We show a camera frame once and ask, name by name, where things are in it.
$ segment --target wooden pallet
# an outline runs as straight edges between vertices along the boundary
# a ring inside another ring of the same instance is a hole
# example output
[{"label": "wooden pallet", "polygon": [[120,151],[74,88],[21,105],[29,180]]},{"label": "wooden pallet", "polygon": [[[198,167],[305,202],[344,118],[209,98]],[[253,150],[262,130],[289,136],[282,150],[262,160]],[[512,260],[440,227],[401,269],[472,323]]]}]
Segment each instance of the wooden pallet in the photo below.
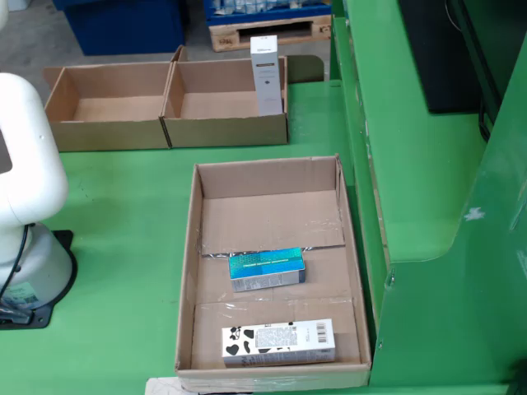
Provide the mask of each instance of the wooden pallet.
[{"label": "wooden pallet", "polygon": [[212,47],[216,52],[247,49],[251,35],[277,35],[279,44],[327,40],[331,37],[331,16],[280,19],[209,26]]}]

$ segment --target cardboard box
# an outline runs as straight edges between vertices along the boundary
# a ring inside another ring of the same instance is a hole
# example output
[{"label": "cardboard box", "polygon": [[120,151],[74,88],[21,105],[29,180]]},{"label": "cardboard box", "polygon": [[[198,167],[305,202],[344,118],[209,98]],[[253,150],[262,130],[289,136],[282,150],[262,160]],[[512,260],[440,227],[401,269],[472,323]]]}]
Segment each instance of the cardboard box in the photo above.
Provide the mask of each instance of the cardboard box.
[{"label": "cardboard box", "polygon": [[[338,157],[196,165],[191,188],[175,358],[184,386],[211,393],[367,385],[370,344]],[[312,247],[305,283],[232,291],[229,253],[293,247]],[[325,318],[333,320],[335,362],[225,367],[222,328]]]},{"label": "cardboard box", "polygon": [[160,116],[172,64],[64,67],[45,106],[58,150],[168,148]]},{"label": "cardboard box", "polygon": [[227,368],[316,364],[335,360],[331,319],[222,329]]},{"label": "cardboard box", "polygon": [[260,117],[250,59],[177,62],[163,111],[171,145],[287,144],[287,59],[279,63],[284,112]]},{"label": "cardboard box", "polygon": [[302,250],[278,249],[229,257],[232,290],[259,290],[305,281]]},{"label": "cardboard box", "polygon": [[278,39],[276,35],[250,38],[254,86],[260,115],[282,113],[280,74],[278,73]]}]

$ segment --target black mounting plate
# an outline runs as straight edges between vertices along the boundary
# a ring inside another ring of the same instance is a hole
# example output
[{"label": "black mounting plate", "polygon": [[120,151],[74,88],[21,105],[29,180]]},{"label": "black mounting plate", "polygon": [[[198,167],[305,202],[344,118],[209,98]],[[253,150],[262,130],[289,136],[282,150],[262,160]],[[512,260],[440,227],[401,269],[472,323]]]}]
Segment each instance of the black mounting plate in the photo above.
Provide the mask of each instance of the black mounting plate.
[{"label": "black mounting plate", "polygon": [[45,304],[38,309],[33,309],[33,318],[28,324],[13,323],[12,321],[0,319],[0,331],[3,330],[13,330],[13,329],[40,329],[46,328],[51,321],[51,314],[53,312],[53,307],[71,290],[75,279],[77,278],[77,260],[72,253],[72,241],[73,241],[73,232],[70,230],[55,230],[53,232],[54,236],[57,238],[58,242],[66,249],[69,257],[72,259],[72,276],[70,277],[68,284],[63,289],[63,291],[58,294],[58,296],[53,299],[51,302]]}]

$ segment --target gray floor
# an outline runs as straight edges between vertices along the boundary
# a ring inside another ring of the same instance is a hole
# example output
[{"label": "gray floor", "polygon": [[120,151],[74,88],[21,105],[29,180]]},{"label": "gray floor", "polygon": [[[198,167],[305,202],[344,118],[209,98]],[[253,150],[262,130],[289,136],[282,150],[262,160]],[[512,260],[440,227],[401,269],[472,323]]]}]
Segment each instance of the gray floor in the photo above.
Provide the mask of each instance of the gray floor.
[{"label": "gray floor", "polygon": [[[186,32],[189,60],[248,58],[249,50],[215,53],[205,24],[202,0],[188,0],[190,24]],[[281,55],[306,53],[329,64],[329,41],[283,45]],[[42,77],[48,66],[78,64],[122,63],[169,60],[171,53],[147,55],[86,57],[75,40],[68,21],[58,12],[51,0],[34,0],[27,10],[10,12],[6,28],[0,32],[0,70],[12,72],[31,82],[44,102],[49,87]]]}]

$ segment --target green table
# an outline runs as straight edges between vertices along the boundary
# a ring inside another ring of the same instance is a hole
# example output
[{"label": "green table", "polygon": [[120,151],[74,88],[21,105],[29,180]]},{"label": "green table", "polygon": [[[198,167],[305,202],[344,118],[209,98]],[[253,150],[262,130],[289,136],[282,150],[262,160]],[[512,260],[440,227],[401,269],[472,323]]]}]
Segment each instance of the green table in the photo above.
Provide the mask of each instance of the green table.
[{"label": "green table", "polygon": [[289,97],[289,145],[62,154],[69,199],[47,225],[75,233],[78,277],[48,328],[0,332],[2,393],[142,394],[174,375],[194,164],[340,153],[350,169],[340,83]]}]

